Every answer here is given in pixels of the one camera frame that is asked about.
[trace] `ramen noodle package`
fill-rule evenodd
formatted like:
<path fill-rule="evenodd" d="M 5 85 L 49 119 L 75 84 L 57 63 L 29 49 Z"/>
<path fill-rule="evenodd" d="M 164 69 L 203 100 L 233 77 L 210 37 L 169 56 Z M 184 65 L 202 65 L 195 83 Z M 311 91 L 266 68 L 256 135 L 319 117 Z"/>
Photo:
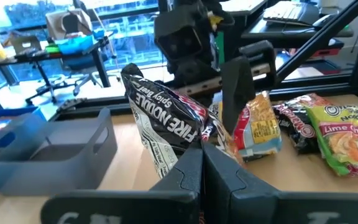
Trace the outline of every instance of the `ramen noodle package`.
<path fill-rule="evenodd" d="M 305 107 L 325 106 L 331 103 L 310 93 L 273 105 L 278 125 L 289 134 L 295 149 L 300 154 L 319 153 L 316 133 Z"/>
<path fill-rule="evenodd" d="M 209 111 L 222 120 L 223 103 L 216 102 Z M 239 115 L 233 132 L 234 142 L 243 160 L 250 161 L 281 149 L 280 128 L 269 100 L 269 93 L 258 93 Z"/>
<path fill-rule="evenodd" d="M 358 175 L 358 106 L 307 108 L 323 157 L 338 175 Z"/>
<path fill-rule="evenodd" d="M 232 158 L 241 158 L 235 156 L 238 150 L 232 147 L 232 139 L 225 133 L 220 121 L 217 122 L 218 119 L 209 114 L 204 106 L 188 96 L 143 78 L 134 64 L 127 65 L 121 75 L 140 138 L 149 150 L 160 178 L 172 169 L 178 156 L 190 144 L 197 145 L 201 138 Z"/>

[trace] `blue bin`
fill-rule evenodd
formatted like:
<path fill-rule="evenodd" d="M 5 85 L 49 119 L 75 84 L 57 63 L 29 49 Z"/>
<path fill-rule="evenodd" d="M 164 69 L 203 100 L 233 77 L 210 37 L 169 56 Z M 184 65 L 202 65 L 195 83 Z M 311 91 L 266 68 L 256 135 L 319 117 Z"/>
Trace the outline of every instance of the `blue bin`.
<path fill-rule="evenodd" d="M 82 51 L 90 48 L 94 42 L 95 40 L 93 35 L 87 35 L 85 37 L 75 37 L 68 39 L 66 42 L 57 45 L 63 55 L 72 55 L 79 54 Z"/>
<path fill-rule="evenodd" d="M 41 109 L 36 106 L 30 106 L 26 108 L 19 108 L 19 109 L 5 109 L 0 110 L 0 118 L 7 116 L 7 117 L 17 117 L 22 114 L 32 113 L 39 116 L 42 120 L 46 121 L 44 114 L 41 112 Z M 2 120 L 1 123 L 5 123 L 3 125 L 7 125 L 9 123 L 9 119 Z M 0 147 L 8 146 L 14 139 L 14 136 L 6 135 L 4 138 L 0 139 Z"/>

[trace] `yellow noodle package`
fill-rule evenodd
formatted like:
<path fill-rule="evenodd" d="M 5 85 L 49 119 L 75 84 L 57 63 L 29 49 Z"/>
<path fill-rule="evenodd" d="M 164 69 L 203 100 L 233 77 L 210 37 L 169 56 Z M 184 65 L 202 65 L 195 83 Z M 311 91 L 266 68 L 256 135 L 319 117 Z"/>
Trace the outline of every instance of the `yellow noodle package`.
<path fill-rule="evenodd" d="M 213 103 L 209 110 L 222 120 L 222 101 Z M 281 149 L 280 128 L 269 100 L 269 93 L 258 93 L 241 111 L 233 138 L 245 161 L 275 154 Z"/>
<path fill-rule="evenodd" d="M 358 106 L 307 108 L 319 146 L 338 175 L 358 175 Z"/>

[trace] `plastic wrapper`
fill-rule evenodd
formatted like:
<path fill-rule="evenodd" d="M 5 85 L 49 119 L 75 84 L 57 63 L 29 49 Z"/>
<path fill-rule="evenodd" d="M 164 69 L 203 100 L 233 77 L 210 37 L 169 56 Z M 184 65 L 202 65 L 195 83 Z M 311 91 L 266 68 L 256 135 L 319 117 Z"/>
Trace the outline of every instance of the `plastic wrapper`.
<path fill-rule="evenodd" d="M 215 102 L 209 111 L 222 120 L 222 101 Z M 269 100 L 269 93 L 258 93 L 239 115 L 233 132 L 234 142 L 243 160 L 251 161 L 275 154 L 281 149 L 280 128 Z"/>
<path fill-rule="evenodd" d="M 338 175 L 358 175 L 358 106 L 306 110 L 328 165 Z"/>
<path fill-rule="evenodd" d="M 232 158 L 239 158 L 234 156 L 238 154 L 237 149 L 228 147 L 233 144 L 229 144 L 222 124 L 210 116 L 207 108 L 188 96 L 138 75 L 122 73 L 122 80 L 142 143 L 149 150 L 160 178 L 190 145 L 201 148 L 202 133 L 205 141 Z"/>
<path fill-rule="evenodd" d="M 273 105 L 278 125 L 290 136 L 299 154 L 319 153 L 316 133 L 305 107 L 325 105 L 331 103 L 314 93 Z"/>

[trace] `gray plastic bin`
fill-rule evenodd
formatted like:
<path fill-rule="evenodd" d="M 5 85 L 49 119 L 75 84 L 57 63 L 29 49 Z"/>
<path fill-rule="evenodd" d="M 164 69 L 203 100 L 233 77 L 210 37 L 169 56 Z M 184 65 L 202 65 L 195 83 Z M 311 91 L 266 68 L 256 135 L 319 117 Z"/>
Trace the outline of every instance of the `gray plastic bin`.
<path fill-rule="evenodd" d="M 26 116 L 25 123 L 30 119 L 38 128 L 19 121 L 0 131 L 0 139 L 15 135 L 0 149 L 0 192 L 30 196 L 97 189 L 117 151 L 109 110 L 95 119 L 44 123 Z"/>

